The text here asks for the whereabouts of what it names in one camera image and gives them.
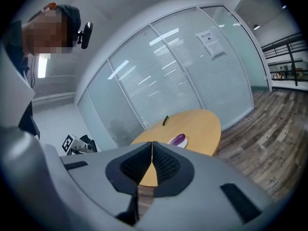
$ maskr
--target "person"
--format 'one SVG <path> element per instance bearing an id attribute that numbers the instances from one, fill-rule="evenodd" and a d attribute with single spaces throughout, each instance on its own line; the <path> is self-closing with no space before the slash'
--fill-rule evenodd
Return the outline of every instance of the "person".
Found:
<path id="1" fill-rule="evenodd" d="M 42 53 L 70 52 L 77 42 L 80 25 L 78 8 L 52 2 L 33 15 L 27 23 L 11 23 L 1 41 L 14 67 L 26 79 L 29 70 L 27 57 Z M 39 130 L 32 116 L 30 102 L 18 127 L 39 137 Z"/>

